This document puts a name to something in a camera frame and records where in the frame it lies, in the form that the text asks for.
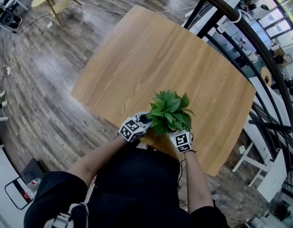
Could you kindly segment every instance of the green leaf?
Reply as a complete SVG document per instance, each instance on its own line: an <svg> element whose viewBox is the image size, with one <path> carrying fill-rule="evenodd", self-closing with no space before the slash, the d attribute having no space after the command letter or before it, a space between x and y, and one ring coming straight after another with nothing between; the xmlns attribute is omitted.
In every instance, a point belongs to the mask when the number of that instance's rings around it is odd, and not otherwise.
<svg viewBox="0 0 293 228"><path fill-rule="evenodd" d="M167 124L168 124L168 126L169 126L171 129L177 129L177 130L178 130L178 126L177 126L175 123L170 123L169 121L167 121Z"/></svg>
<svg viewBox="0 0 293 228"><path fill-rule="evenodd" d="M156 129L155 135L162 135L169 131L169 127L166 121L160 121L160 123L155 126L155 129Z"/></svg>
<svg viewBox="0 0 293 228"><path fill-rule="evenodd" d="M184 123L183 117L180 113L173 113L173 116Z"/></svg>
<svg viewBox="0 0 293 228"><path fill-rule="evenodd" d="M181 109L182 108L185 108L185 107L188 107L188 105L189 105L189 98L188 98L188 96L187 96L187 94L185 93L184 95L183 95L183 97L181 98L181 103L180 103L180 105L181 105Z"/></svg>
<svg viewBox="0 0 293 228"><path fill-rule="evenodd" d="M163 95L163 101L164 101L164 103L165 103L165 106L167 106L167 103L168 103L170 100L172 100L172 99L174 99L174 94L173 94L173 92L171 92L170 90L168 90L167 92L164 93L164 95Z"/></svg>
<svg viewBox="0 0 293 228"><path fill-rule="evenodd" d="M164 113L164 116L170 123L173 122L173 118L170 113Z"/></svg>
<svg viewBox="0 0 293 228"><path fill-rule="evenodd" d="M154 109L154 110L152 110L152 111L151 111L151 114L152 114L152 115L155 115L155 116L162 116L162 112L161 112L161 110L159 110L159 109Z"/></svg>
<svg viewBox="0 0 293 228"><path fill-rule="evenodd" d="M171 113L171 117L172 117L172 119L173 119L173 122L175 122L175 121L177 120L177 118L174 117L173 114L174 114L174 113Z"/></svg>
<svg viewBox="0 0 293 228"><path fill-rule="evenodd" d="M163 100L163 94L161 91L160 91L160 94L156 93L156 98Z"/></svg>
<svg viewBox="0 0 293 228"><path fill-rule="evenodd" d="M154 127L160 123L160 118L153 116L152 122L151 122L151 127Z"/></svg>
<svg viewBox="0 0 293 228"><path fill-rule="evenodd" d="M147 117L148 119L152 119L152 118L153 118L153 115L151 114L151 112L148 112L147 115L146 115L146 117Z"/></svg>
<svg viewBox="0 0 293 228"><path fill-rule="evenodd" d="M183 111L186 111L186 112L189 112L189 113L192 113L194 116L195 116L195 114L193 113L193 111L192 110L190 110L190 109L182 109Z"/></svg>
<svg viewBox="0 0 293 228"><path fill-rule="evenodd" d="M164 101L162 101L161 99L158 99L158 98L153 98L154 100L154 103L157 107L158 110L162 110L164 108Z"/></svg>
<svg viewBox="0 0 293 228"><path fill-rule="evenodd" d="M189 127L192 128L192 119L190 118L190 115L188 114L182 114L183 120L184 120L184 124Z"/></svg>
<svg viewBox="0 0 293 228"><path fill-rule="evenodd" d="M177 110L179 105L180 105L180 99L172 99L168 101L167 108L170 110L170 112L174 112Z"/></svg>
<svg viewBox="0 0 293 228"><path fill-rule="evenodd" d="M151 104L151 109L152 109L152 110L157 108L156 105L155 105L154 103L150 103L150 104Z"/></svg>
<svg viewBox="0 0 293 228"><path fill-rule="evenodd" d="M174 92L174 99L179 99L180 98L180 96L177 94L177 92L175 91Z"/></svg>
<svg viewBox="0 0 293 228"><path fill-rule="evenodd" d="M178 130L182 130L182 122L181 121L179 121L179 120L177 120L177 121L175 121L175 124L176 124L176 126L178 127Z"/></svg>

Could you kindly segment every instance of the cable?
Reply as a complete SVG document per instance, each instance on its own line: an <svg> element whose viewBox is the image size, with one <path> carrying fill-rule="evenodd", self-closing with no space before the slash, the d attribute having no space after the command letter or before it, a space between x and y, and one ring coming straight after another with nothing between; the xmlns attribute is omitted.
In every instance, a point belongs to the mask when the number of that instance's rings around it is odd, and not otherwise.
<svg viewBox="0 0 293 228"><path fill-rule="evenodd" d="M30 51L33 49L34 45L36 44L36 42L37 42L38 38L40 37L40 35L42 34L43 30L45 29L45 27L46 27L51 21L49 21L49 22L48 22L48 23L42 28L40 34L38 35L38 37L37 37L36 40L34 41L32 47L31 47L31 48L30 48L30 49L29 49L29 50L28 50L23 56L21 56L21 57L17 60L16 64L15 64L12 68L10 68L10 70L13 69L13 68L15 68L15 66L19 63L19 61L20 61L24 56L26 56L26 54L27 54L28 52L30 52Z"/></svg>
<svg viewBox="0 0 293 228"><path fill-rule="evenodd" d="M43 15L42 17L40 17L40 18L38 18L38 19L36 19L35 21L33 21L32 23L30 23L29 25L27 25L20 33L17 33L18 35L19 34L21 34L24 30L26 30L30 25L32 25L33 23L35 23L35 22L37 22L39 19L41 19L41 18L43 18L43 17L45 17L45 16L48 16L48 15L50 15L50 13L49 14L46 14L46 15Z"/></svg>
<svg viewBox="0 0 293 228"><path fill-rule="evenodd" d="M167 11L162 11L162 12L156 12L156 13L166 13L166 12L171 12L171 11L178 11L178 10L188 10L188 9L192 9L194 7L196 7L197 5L193 6L193 7L189 7L189 8L185 8L185 9L172 9L172 10L167 10Z"/></svg>
<svg viewBox="0 0 293 228"><path fill-rule="evenodd" d="M102 9L102 8L97 7L97 6L90 5L90 4L86 4L86 3L81 3L81 4L82 4L82 5L86 5L86 6L90 6L90 7L94 7L94 8L97 8L97 9L101 9L101 10L104 10L104 11L108 11L108 12L111 12L111 13L121 13L121 14L126 14L126 13L117 12L117 11L112 11L112 10L108 10L108 9Z"/></svg>
<svg viewBox="0 0 293 228"><path fill-rule="evenodd" d="M67 6L65 9L67 9L67 8L71 8L71 7L74 7L74 6L77 6L77 5L73 5L73 6ZM86 3L82 3L82 5L86 5L86 6L90 6L90 7L93 7L93 8L97 8L97 9L101 9L101 10L103 10L103 11L108 11L108 12L111 12L111 13L119 13L119 14L126 14L126 13L123 13L123 12L118 12L118 11L113 11L113 10L108 10L108 9L102 9L102 8L100 8L100 7L97 7L97 6L94 6L94 5L91 5L91 4L86 4ZM172 9L172 10L167 10L167 11L161 11L161 12L157 12L157 13L165 13L165 12L171 12L171 11L177 11L177 10L187 10L187 9L191 9L191 8L194 8L194 7L196 7L196 5L195 6L192 6L192 7L189 7L189 8L184 8L184 9ZM41 19L41 18L43 18L43 17L46 17L46 16L48 16L48 15L50 15L50 14L47 14L47 15L43 15L43 16L41 16L41 17L39 17L38 19L36 19L35 21L33 21L32 23L30 23L29 25L27 25L20 33L18 33L18 34L21 34L25 29L27 29L30 25L32 25L33 23L35 23L37 20L39 20L39 19ZM13 68L15 68L16 67L16 65L19 63L19 61L28 53L28 52L30 52L32 49L33 49L33 47L35 46L35 44L36 44L36 42L37 42L37 40L38 40L38 38L40 37L40 35L42 34L42 32L43 32L43 30L45 29L45 27L50 23L50 22L48 22L43 28L42 28L42 30L41 30L41 32L40 32L40 34L37 36L37 38L36 38L36 40L35 40L35 42L33 43L33 45L32 45L32 47L23 55L23 56L21 56L18 60L17 60L17 62L16 62L16 64L13 66L13 67L11 67L10 68L10 70L11 69L13 69ZM6 77L6 75L7 75L7 70L5 70L4 72L3 72L3 78L2 78L2 81L4 80L4 78ZM183 172L183 170L182 170L182 162L183 161L181 161L180 162L180 165L181 165L181 176L180 176L180 178L182 177L182 172Z"/></svg>
<svg viewBox="0 0 293 228"><path fill-rule="evenodd" d="M249 14L247 12L245 12L244 10L238 9L238 12L239 12L239 18L237 20L235 20L235 21L230 21L229 23L231 23L231 24L238 23L242 18L242 13L245 13L247 16L249 16Z"/></svg>

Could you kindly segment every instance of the white glove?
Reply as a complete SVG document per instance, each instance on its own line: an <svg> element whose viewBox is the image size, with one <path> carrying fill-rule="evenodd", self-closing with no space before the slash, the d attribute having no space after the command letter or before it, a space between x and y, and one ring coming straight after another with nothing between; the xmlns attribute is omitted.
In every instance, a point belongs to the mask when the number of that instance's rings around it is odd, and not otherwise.
<svg viewBox="0 0 293 228"><path fill-rule="evenodd" d="M140 139L151 127L152 119L146 117L148 112L138 112L127 118L121 125L119 133L129 142Z"/></svg>
<svg viewBox="0 0 293 228"><path fill-rule="evenodd" d="M194 151L192 148L192 135L186 130L168 133L170 140L180 153Z"/></svg>

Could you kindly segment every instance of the potted plant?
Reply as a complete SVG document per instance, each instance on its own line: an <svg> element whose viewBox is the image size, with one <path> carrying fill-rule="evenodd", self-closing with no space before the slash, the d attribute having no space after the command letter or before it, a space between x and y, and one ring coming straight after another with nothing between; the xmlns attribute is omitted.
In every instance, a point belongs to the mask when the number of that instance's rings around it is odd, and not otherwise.
<svg viewBox="0 0 293 228"><path fill-rule="evenodd" d="M177 95L176 91L160 91L156 93L151 103L151 111L147 117L152 119L151 127L155 128L155 135L167 132L182 131L191 129L191 117L189 113L194 113L187 109L189 98Z"/></svg>

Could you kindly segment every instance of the black shirt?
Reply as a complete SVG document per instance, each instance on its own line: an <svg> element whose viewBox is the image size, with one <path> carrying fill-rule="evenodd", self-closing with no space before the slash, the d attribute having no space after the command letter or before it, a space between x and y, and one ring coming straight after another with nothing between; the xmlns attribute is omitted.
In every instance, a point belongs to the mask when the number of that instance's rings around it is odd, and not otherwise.
<svg viewBox="0 0 293 228"><path fill-rule="evenodd" d="M213 207L188 214L179 207L179 162L161 152L126 146L98 174L88 202L89 227L215 227L227 228ZM63 171L45 174L26 212L25 228L43 227L72 203L83 202L87 186Z"/></svg>

